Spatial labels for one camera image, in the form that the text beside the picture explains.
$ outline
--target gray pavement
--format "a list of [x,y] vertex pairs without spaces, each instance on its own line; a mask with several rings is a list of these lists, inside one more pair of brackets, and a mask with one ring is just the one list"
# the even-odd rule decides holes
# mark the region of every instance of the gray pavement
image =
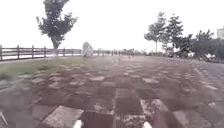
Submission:
[[0,128],[71,128],[78,119],[84,128],[224,127],[224,65],[94,57],[62,68],[0,90]]

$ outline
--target tree trunk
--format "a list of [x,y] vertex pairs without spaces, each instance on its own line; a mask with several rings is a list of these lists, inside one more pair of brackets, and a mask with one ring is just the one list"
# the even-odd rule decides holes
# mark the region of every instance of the tree trunk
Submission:
[[157,42],[156,42],[156,54],[157,54]]
[[58,49],[57,48],[54,48],[54,57],[58,58]]

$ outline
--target fence post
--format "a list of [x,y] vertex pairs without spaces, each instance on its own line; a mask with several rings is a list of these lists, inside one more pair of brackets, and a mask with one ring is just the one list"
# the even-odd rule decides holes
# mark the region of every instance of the fence post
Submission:
[[74,54],[74,49],[72,49],[72,56],[73,56],[73,54]]
[[46,46],[44,46],[44,58],[46,58],[47,55],[46,55]]
[[3,60],[2,59],[2,45],[0,44],[0,61]]
[[34,58],[34,53],[33,53],[33,51],[34,51],[34,46],[32,45],[32,58]]
[[19,59],[19,55],[20,55],[19,52],[20,52],[20,51],[19,51],[19,45],[17,45],[17,59]]
[[65,56],[65,47],[64,47],[64,49],[63,49],[63,56]]

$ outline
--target grass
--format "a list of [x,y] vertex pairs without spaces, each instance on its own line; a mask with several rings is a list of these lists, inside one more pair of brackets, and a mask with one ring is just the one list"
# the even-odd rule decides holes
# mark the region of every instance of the grass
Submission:
[[43,60],[22,60],[0,64],[0,80],[11,79],[20,74],[57,69],[60,65],[75,65],[83,62],[81,57],[50,58]]

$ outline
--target wooden fence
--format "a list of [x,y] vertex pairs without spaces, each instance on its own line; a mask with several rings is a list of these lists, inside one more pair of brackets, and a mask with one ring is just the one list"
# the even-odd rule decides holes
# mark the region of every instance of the wooden fence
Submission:
[[[58,49],[59,56],[77,56],[82,54],[81,49]],[[106,55],[134,55],[133,52],[128,51],[118,51],[118,50],[94,50],[94,55],[106,56]],[[32,46],[31,48],[24,48],[17,45],[14,48],[3,48],[0,45],[0,61],[3,60],[19,60],[19,59],[30,59],[30,58],[46,58],[54,56],[54,49],[50,48],[36,48]]]

